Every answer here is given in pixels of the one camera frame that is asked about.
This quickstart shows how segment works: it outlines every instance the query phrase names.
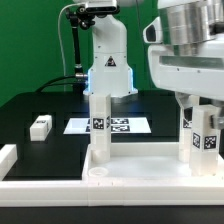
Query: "black cable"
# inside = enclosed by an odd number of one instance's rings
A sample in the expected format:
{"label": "black cable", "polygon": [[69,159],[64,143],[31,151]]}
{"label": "black cable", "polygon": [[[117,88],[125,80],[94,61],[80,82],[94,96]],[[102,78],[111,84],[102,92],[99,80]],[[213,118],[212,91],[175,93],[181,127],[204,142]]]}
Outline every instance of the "black cable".
{"label": "black cable", "polygon": [[72,28],[73,48],[75,56],[75,73],[83,73],[79,47],[79,18],[74,12],[70,11],[69,8],[66,10],[66,18],[70,21]]}
{"label": "black cable", "polygon": [[41,90],[42,90],[42,88],[43,88],[44,86],[50,85],[50,84],[52,84],[52,83],[54,83],[54,82],[58,82],[58,81],[65,80],[65,79],[74,79],[74,78],[75,78],[75,76],[74,76],[74,75],[71,75],[71,76],[62,76],[62,77],[58,77],[58,78],[52,79],[52,80],[46,82],[46,83],[45,83],[44,85],[42,85],[41,87],[39,87],[39,88],[36,90],[36,92],[41,92]]}
{"label": "black cable", "polygon": [[67,83],[56,83],[56,84],[48,84],[40,87],[39,89],[36,90],[36,92],[40,93],[42,92],[43,89],[47,87],[52,87],[52,86],[65,86],[65,85],[74,85],[74,84],[82,84],[83,82],[67,82]]}

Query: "white post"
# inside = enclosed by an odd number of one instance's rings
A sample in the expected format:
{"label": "white post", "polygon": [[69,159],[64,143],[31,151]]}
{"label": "white post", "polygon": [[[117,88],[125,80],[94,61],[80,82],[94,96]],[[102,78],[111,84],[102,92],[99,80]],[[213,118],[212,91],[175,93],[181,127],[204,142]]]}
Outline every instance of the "white post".
{"label": "white post", "polygon": [[105,163],[110,160],[111,147],[111,98],[110,95],[90,96],[90,140],[92,161]]}
{"label": "white post", "polygon": [[[194,107],[199,105],[199,97],[191,95],[189,96],[189,104]],[[180,138],[179,138],[179,160],[184,163],[189,163],[190,151],[191,151],[191,135],[192,135],[192,107],[184,112],[184,109],[180,109]]]}
{"label": "white post", "polygon": [[218,112],[212,105],[193,108],[190,168],[194,176],[216,174],[220,130],[211,127],[211,116]]}

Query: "qr code marker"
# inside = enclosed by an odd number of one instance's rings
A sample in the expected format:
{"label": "qr code marker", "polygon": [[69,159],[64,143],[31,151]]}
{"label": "qr code marker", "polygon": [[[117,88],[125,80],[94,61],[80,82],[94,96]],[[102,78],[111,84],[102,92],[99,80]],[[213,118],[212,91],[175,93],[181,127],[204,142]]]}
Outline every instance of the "qr code marker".
{"label": "qr code marker", "polygon": [[217,137],[216,136],[207,136],[205,137],[204,149],[216,149]]}
{"label": "qr code marker", "polygon": [[192,121],[183,119],[183,128],[192,128]]}
{"label": "qr code marker", "polygon": [[87,133],[90,132],[90,126],[86,126],[86,132],[87,132]]}
{"label": "qr code marker", "polygon": [[93,118],[93,129],[104,130],[104,120],[101,118]]}
{"label": "qr code marker", "polygon": [[110,116],[107,117],[107,128],[109,128],[109,127],[110,127]]}
{"label": "qr code marker", "polygon": [[129,125],[115,125],[111,126],[112,132],[130,132],[130,126]]}
{"label": "qr code marker", "polygon": [[129,120],[127,118],[112,118],[111,123],[114,125],[122,125],[122,124],[129,124]]}
{"label": "qr code marker", "polygon": [[200,144],[201,144],[200,142],[201,142],[200,135],[197,135],[196,133],[193,133],[193,145],[196,148],[199,148],[200,149]]}

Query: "round hole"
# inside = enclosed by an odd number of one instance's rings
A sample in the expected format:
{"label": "round hole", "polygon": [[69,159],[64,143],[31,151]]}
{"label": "round hole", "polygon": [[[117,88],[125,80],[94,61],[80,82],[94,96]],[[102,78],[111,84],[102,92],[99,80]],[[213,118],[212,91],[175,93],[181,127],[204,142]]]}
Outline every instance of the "round hole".
{"label": "round hole", "polygon": [[103,167],[95,167],[89,170],[88,174],[90,177],[105,177],[109,171]]}

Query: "white paper sheet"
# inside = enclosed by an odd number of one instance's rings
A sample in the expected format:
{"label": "white paper sheet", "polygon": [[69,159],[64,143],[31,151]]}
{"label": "white paper sheet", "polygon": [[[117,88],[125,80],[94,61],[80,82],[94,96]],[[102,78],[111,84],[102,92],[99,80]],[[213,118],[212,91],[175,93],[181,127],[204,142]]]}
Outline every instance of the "white paper sheet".
{"label": "white paper sheet", "polygon": [[[111,123],[111,133],[151,133],[146,117],[135,118],[111,118],[114,122]],[[90,134],[89,118],[71,118],[65,128],[64,134]]]}

